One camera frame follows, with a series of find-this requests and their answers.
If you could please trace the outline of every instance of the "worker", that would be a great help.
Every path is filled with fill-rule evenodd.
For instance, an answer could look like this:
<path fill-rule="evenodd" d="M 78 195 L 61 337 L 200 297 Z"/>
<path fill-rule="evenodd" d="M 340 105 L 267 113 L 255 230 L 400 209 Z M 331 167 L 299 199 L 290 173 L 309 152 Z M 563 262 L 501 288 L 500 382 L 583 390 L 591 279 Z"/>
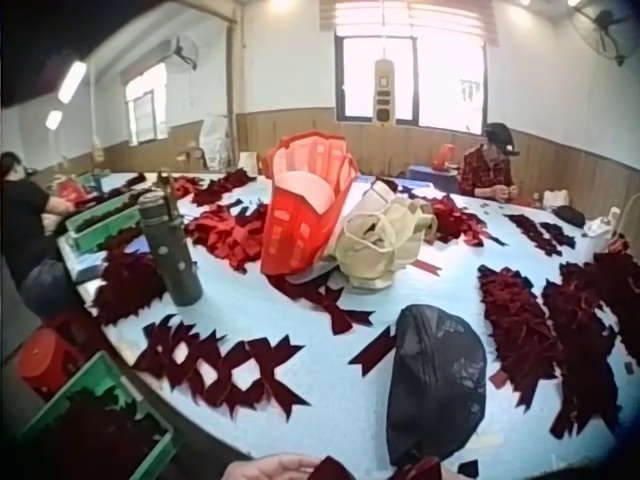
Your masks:
<path fill-rule="evenodd" d="M 42 215 L 64 217 L 74 206 L 26 178 L 20 157 L 0 156 L 2 255 L 24 304 L 41 320 L 82 306 L 60 258 L 56 239 L 45 235 Z"/>
<path fill-rule="evenodd" d="M 488 123 L 486 143 L 464 156 L 460 173 L 460 194 L 506 202 L 517 198 L 518 187 L 511 178 L 510 157 L 520 155 L 511 130 L 504 123 Z"/>

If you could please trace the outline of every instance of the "wall fan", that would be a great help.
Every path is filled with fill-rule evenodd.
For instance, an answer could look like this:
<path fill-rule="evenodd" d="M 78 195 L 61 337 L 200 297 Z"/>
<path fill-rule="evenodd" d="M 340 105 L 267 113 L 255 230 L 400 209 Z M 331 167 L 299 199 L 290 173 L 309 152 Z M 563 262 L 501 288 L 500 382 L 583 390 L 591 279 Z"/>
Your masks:
<path fill-rule="evenodd" d="M 198 69 L 198 47 L 186 35 L 171 40 L 171 53 L 164 59 L 170 73 L 194 72 Z"/>
<path fill-rule="evenodd" d="M 622 66 L 640 44 L 640 22 L 631 0 L 569 2 L 571 23 L 598 55 Z"/>

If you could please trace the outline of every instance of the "window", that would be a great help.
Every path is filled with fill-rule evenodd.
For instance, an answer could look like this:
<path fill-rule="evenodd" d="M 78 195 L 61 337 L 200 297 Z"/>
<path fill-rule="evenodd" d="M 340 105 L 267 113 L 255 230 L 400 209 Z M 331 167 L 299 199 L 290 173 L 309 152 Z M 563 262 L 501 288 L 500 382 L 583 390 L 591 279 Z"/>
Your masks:
<path fill-rule="evenodd" d="M 167 138 L 167 68 L 159 63 L 125 87 L 131 145 Z"/>
<path fill-rule="evenodd" d="M 367 10 L 371 18 L 366 17 Z M 351 18 L 336 20 L 338 120 L 371 121 L 374 65 L 388 58 L 395 66 L 397 124 L 480 134 L 486 120 L 486 57 L 481 37 L 415 26 L 408 13 L 403 23 L 401 9 L 389 8 L 383 26 L 380 11 L 371 10 L 351 7 Z"/>

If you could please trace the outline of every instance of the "gray water bottle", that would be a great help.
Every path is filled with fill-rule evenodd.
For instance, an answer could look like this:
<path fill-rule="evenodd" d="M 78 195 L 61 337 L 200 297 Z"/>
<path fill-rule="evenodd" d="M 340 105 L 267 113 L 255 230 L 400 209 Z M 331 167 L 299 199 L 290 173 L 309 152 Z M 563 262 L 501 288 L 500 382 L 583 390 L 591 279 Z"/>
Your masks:
<path fill-rule="evenodd" d="M 189 252 L 182 216 L 160 190 L 142 195 L 138 209 L 140 229 L 173 302 L 179 307 L 193 305 L 202 298 L 202 284 Z"/>

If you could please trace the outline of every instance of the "plaid shirt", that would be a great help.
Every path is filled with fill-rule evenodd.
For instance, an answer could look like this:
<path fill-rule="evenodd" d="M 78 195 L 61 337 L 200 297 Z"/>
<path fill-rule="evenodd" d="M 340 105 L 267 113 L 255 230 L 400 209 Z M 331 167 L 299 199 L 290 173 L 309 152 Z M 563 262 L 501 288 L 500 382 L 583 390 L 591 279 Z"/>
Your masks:
<path fill-rule="evenodd" d="M 476 188 L 489 188 L 496 185 L 510 187 L 511 162 L 501 160 L 493 165 L 489 164 L 482 153 L 482 145 L 467 152 L 464 156 L 462 172 L 460 172 L 460 194 L 468 197 L 475 196 Z"/>

